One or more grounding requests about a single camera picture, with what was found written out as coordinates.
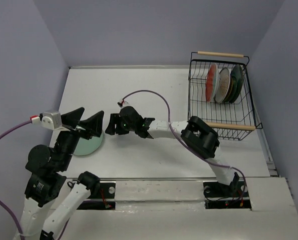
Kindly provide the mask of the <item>small yellow brown plate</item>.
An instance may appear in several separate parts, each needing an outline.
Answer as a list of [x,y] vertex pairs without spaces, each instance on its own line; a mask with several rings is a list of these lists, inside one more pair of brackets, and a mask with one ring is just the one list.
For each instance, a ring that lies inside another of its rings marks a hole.
[[228,103],[232,98],[237,88],[237,80],[234,76],[231,77],[229,92],[227,93],[224,102]]

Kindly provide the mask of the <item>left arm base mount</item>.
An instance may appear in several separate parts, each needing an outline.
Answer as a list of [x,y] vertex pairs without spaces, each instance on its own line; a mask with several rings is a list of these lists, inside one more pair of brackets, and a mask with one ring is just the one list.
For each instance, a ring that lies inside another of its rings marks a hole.
[[115,193],[115,182],[101,182],[99,190],[91,193],[91,195],[80,204],[77,210],[114,210],[116,206]]

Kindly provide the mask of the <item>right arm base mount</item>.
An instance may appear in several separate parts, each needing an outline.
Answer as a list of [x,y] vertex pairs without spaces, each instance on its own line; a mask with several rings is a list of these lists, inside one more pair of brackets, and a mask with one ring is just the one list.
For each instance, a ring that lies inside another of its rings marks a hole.
[[234,190],[216,181],[207,181],[203,183],[203,194],[207,210],[251,209],[248,190],[243,181],[239,181]]

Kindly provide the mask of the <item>red teal floral plate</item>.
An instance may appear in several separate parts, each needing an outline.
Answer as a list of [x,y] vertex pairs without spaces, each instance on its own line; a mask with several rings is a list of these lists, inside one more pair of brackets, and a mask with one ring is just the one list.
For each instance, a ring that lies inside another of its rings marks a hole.
[[206,88],[205,88],[205,94],[206,94],[206,101],[210,102],[215,94],[217,93],[219,87],[219,70],[218,66],[215,63],[212,63],[210,65],[210,68],[208,70],[208,74],[206,77]]

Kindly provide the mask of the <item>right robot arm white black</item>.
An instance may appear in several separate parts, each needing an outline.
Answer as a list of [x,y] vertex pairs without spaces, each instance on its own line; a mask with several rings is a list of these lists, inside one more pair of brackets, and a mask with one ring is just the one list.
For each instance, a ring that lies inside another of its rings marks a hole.
[[110,115],[105,133],[113,136],[130,132],[143,139],[179,140],[211,167],[224,196],[230,196],[237,191],[238,174],[225,160],[217,132],[199,117],[167,122],[153,117],[142,117],[132,106],[126,106],[121,108],[119,113]]

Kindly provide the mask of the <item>dark teal blossom plate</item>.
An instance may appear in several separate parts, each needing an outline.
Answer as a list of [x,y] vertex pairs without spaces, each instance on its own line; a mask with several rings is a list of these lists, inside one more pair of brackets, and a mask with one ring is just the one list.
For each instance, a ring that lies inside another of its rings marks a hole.
[[235,90],[229,102],[234,103],[240,95],[243,85],[243,70],[241,65],[236,64],[233,67],[233,69],[231,70],[231,77],[233,80],[235,80]]

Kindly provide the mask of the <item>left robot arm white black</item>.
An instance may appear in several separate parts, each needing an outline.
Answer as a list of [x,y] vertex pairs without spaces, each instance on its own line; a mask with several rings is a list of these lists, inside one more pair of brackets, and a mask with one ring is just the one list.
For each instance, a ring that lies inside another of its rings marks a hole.
[[81,173],[69,195],[48,214],[67,179],[61,173],[68,169],[79,139],[90,140],[102,134],[104,111],[82,120],[84,110],[80,107],[65,114],[45,111],[30,118],[32,124],[59,130],[59,134],[53,147],[40,144],[29,152],[26,170],[31,177],[25,189],[20,228],[14,239],[54,240],[83,201],[99,193],[100,178],[88,171]]

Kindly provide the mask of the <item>white sunburst pattern plate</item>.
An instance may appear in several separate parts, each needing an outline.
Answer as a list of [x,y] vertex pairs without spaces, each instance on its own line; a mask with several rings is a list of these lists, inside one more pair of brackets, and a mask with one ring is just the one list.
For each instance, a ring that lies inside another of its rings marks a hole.
[[215,102],[222,103],[228,93],[230,86],[230,72],[224,67],[219,73],[219,87],[215,95]]

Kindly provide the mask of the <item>light green flower plate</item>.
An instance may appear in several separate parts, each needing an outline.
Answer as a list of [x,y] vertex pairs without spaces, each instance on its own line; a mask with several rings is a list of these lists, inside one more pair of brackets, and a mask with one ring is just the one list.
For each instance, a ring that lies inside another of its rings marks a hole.
[[93,136],[90,139],[80,138],[73,152],[74,156],[85,157],[94,153],[101,147],[104,139],[104,132],[99,137]]

